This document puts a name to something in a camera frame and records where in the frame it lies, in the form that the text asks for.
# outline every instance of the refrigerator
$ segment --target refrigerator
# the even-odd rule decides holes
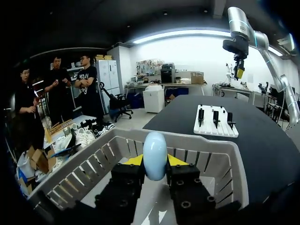
[[[120,94],[119,79],[117,71],[117,61],[115,60],[97,60],[95,67],[97,69],[97,85],[100,90],[100,82],[104,83],[104,88],[109,94]],[[109,97],[104,91],[99,91],[102,108],[105,114],[109,112]]]

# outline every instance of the ceiling light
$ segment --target ceiling light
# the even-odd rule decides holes
[[[277,56],[283,56],[283,54],[281,54],[279,51],[275,50],[274,48],[272,47],[269,47],[268,50],[272,53],[274,53],[275,55]]]
[[[229,32],[218,31],[218,30],[179,30],[179,31],[171,31],[171,32],[167,32],[167,33],[152,35],[149,37],[145,37],[145,38],[136,40],[133,43],[140,44],[140,43],[154,40],[157,38],[165,38],[165,37],[169,37],[169,36],[187,35],[187,34],[207,34],[207,35],[231,37]]]

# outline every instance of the white tray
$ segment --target white tray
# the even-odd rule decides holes
[[[200,123],[198,121],[199,110],[204,110],[204,120]],[[220,122],[216,125],[213,122],[213,111],[219,111],[219,120]],[[228,112],[222,106],[213,106],[213,105],[198,105],[197,114],[194,125],[194,133],[199,135],[212,135],[212,136],[221,136],[221,137],[238,137],[239,132],[235,126],[231,127],[227,124],[227,115]]]

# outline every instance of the shelf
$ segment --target shelf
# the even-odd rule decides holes
[[[77,70],[81,70],[81,69],[84,69],[84,67],[70,68],[70,69],[67,69],[67,71],[70,72],[70,71],[77,71]]]

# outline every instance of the black office chair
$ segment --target black office chair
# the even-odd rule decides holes
[[[128,100],[126,99],[126,96],[123,94],[117,94],[114,96],[113,94],[110,94],[107,92],[107,90],[104,88],[104,83],[100,82],[100,89],[103,90],[107,96],[109,97],[109,108],[110,109],[119,109],[119,111],[115,115],[114,122],[117,122],[117,119],[120,115],[126,114],[129,116],[129,119],[131,119],[131,115],[127,112],[131,112],[133,114],[132,110],[127,110],[126,106],[129,105]]]

